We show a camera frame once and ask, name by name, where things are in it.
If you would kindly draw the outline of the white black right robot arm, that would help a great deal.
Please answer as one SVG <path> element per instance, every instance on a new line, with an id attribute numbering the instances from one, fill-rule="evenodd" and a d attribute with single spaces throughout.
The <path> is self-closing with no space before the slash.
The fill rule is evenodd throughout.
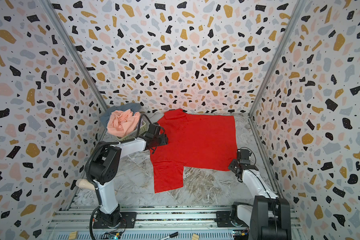
<path id="1" fill-rule="evenodd" d="M 231 223 L 247 225 L 246 238 L 249 240 L 291 240 L 291 208 L 289 202 L 275 194 L 263 180 L 257 166 L 254 152 L 243 147 L 237 150 L 237 157 L 230 163 L 238 182 L 244 183 L 254 202 L 233 203 Z"/>

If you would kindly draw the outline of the red t shirt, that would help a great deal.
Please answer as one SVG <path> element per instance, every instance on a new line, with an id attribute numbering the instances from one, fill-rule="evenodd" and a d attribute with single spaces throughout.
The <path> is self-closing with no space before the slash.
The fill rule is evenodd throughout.
<path id="1" fill-rule="evenodd" d="M 184 168 L 228 171 L 237 157 L 233 116 L 192 115 L 171 110 L 159 119 L 168 144 L 151 151 L 155 193 L 183 187 Z"/>

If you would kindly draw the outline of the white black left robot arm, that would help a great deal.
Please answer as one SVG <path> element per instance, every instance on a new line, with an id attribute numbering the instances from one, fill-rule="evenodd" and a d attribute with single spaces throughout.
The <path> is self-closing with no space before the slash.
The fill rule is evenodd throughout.
<path id="1" fill-rule="evenodd" d="M 140 116 L 134 138 L 121 142 L 99 142 L 85 166 L 86 180 L 90 187 L 94 187 L 98 199 L 98 207 L 92 217 L 95 222 L 90 228 L 132 227 L 133 224 L 129 224 L 127 217 L 121 213 L 114 189 L 120 160 L 137 152 L 155 151 L 168 142 L 165 129 L 159 123 L 152 123 L 145 114 Z"/>

